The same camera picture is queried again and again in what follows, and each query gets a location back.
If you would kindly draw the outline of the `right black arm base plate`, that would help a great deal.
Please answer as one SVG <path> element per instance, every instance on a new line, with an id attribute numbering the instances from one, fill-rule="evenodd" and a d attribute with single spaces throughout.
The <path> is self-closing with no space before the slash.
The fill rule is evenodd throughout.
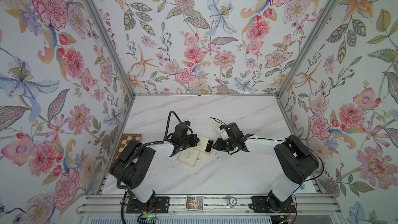
<path id="1" fill-rule="evenodd" d="M 249 208 L 255 213 L 296 213 L 294 198 L 290 197 L 284 202 L 268 196 L 253 196 Z"/>

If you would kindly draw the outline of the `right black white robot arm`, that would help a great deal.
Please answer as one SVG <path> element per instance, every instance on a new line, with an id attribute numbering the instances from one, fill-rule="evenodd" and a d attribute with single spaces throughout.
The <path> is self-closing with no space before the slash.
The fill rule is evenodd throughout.
<path id="1" fill-rule="evenodd" d="M 315 152 L 295 135 L 282 140 L 262 138 L 244 134 L 234 122 L 221 124 L 218 132 L 221 137 L 213 145 L 217 151 L 230 155 L 239 151 L 258 152 L 278 159 L 283 172 L 268 193 L 270 202 L 285 203 L 321 165 Z"/>

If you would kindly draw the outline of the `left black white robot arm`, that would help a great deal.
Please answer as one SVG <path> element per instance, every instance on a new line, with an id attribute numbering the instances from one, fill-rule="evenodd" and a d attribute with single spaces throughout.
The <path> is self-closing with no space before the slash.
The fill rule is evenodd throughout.
<path id="1" fill-rule="evenodd" d="M 190 125 L 188 121 L 179 123 L 174 133 L 167 133 L 162 141 L 131 141 L 110 168 L 111 175 L 117 180 L 117 188 L 140 203 L 151 202 L 155 192 L 144 180 L 152 161 L 173 157 L 189 147 L 195 147 L 199 138 Z"/>

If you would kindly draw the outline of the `cream drawer jewelry box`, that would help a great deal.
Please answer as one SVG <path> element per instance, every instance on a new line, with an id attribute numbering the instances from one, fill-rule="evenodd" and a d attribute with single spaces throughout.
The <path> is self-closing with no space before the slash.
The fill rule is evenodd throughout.
<path id="1" fill-rule="evenodd" d="M 188 166 L 194 167 L 200 151 L 194 148 L 187 148 L 181 152 L 178 160 Z"/>

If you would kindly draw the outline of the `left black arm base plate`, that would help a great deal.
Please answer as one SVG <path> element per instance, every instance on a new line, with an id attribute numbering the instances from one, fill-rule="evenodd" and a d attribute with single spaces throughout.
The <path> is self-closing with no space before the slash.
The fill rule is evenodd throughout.
<path id="1" fill-rule="evenodd" d="M 150 211 L 157 214 L 167 214 L 170 207 L 170 197 L 152 197 L 147 203 L 129 198 L 125 206 L 127 214 L 149 213 Z"/>

